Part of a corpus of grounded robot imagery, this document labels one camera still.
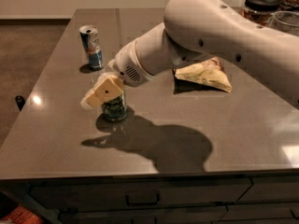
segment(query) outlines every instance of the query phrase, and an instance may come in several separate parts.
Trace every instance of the blue can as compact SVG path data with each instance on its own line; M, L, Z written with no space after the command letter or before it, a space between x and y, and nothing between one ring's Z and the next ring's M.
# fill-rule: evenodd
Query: blue can
M84 25L79 29L83 48L89 59L91 70L104 68L102 50L99 45L97 28L93 25Z

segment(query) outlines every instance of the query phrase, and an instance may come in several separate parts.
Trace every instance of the robotic arm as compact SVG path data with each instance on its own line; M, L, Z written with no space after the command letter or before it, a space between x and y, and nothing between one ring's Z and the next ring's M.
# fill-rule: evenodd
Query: robotic arm
M170 0L164 22L123 47L108 66L137 87L166 69L219 56L299 103L299 37L248 21L221 0Z

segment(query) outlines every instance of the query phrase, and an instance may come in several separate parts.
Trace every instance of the gray tabletop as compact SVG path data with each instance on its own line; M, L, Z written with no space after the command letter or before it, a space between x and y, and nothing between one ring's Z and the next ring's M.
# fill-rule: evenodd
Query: gray tabletop
M129 113L121 123L104 121L101 108L81 108L101 72L86 68L79 27L97 26L107 62L160 23L163 13L76 11L1 146L1 179L206 175L299 166L299 110L226 61L232 93L176 84L166 71L138 88L126 87Z

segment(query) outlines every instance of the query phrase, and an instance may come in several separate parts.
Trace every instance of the brown floor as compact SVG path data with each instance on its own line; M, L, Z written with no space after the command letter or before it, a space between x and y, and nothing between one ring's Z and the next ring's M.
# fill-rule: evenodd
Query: brown floor
M67 21L0 21L0 146L62 36Z

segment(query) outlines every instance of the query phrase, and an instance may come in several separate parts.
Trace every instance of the black lid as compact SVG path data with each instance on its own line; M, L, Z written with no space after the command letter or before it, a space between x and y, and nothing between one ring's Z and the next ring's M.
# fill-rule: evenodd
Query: black lid
M258 11L274 11L279 8L281 0L246 0L245 5Z

